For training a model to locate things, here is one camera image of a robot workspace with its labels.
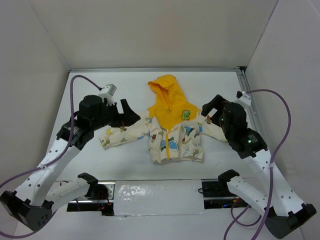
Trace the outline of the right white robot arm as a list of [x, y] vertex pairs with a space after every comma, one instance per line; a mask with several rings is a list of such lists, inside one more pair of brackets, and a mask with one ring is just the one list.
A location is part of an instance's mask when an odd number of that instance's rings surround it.
[[221, 127], [229, 146], [248, 164], [266, 193], [232, 169], [218, 176], [218, 190], [223, 196], [234, 194], [244, 200], [262, 216], [261, 223], [269, 232], [283, 239], [317, 211], [294, 192], [273, 161], [274, 156], [262, 136], [248, 127], [246, 109], [251, 103], [251, 97], [244, 91], [237, 92], [233, 102], [218, 94], [202, 106], [201, 115], [206, 117], [212, 109], [216, 110], [210, 117], [211, 123]]

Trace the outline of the yellow dinosaur print jacket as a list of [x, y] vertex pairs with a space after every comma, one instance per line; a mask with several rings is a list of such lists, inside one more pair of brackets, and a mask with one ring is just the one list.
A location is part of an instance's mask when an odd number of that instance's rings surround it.
[[155, 104], [135, 124], [107, 128], [99, 137], [105, 150], [147, 136], [153, 163], [175, 160], [201, 162], [204, 157], [201, 135], [223, 143], [227, 141], [222, 129], [187, 101], [173, 75], [160, 76], [148, 82], [148, 86], [155, 93]]

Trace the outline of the white taped cover plate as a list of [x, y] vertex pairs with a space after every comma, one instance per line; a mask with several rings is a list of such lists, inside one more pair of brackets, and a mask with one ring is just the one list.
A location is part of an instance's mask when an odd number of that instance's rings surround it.
[[117, 181], [113, 211], [122, 217], [202, 214], [201, 186], [199, 179]]

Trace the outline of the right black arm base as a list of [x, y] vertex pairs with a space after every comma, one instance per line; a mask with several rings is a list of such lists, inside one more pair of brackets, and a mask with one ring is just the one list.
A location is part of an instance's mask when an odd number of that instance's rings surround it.
[[202, 180], [201, 188], [197, 191], [203, 196], [204, 209], [230, 209], [234, 203], [236, 208], [245, 208], [248, 204], [231, 193], [227, 187], [227, 181], [231, 177], [239, 177], [235, 170], [228, 170], [214, 180]]

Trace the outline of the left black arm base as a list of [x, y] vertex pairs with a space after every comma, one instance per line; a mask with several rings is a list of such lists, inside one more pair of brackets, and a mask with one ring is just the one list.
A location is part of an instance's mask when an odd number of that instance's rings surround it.
[[97, 212], [102, 216], [114, 216], [115, 181], [98, 181], [86, 195], [67, 204], [67, 212]]

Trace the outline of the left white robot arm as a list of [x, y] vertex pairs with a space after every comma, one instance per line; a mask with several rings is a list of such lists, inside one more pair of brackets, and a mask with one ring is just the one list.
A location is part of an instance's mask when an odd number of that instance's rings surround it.
[[123, 113], [116, 103], [107, 98], [87, 95], [73, 111], [70, 120], [56, 135], [51, 149], [28, 178], [14, 191], [4, 191], [0, 202], [8, 214], [33, 232], [42, 229], [53, 213], [67, 202], [84, 196], [88, 200], [99, 193], [98, 180], [84, 172], [58, 190], [51, 190], [53, 183], [70, 161], [94, 137], [96, 130], [105, 126], [129, 127], [141, 119], [126, 99], [120, 101]]

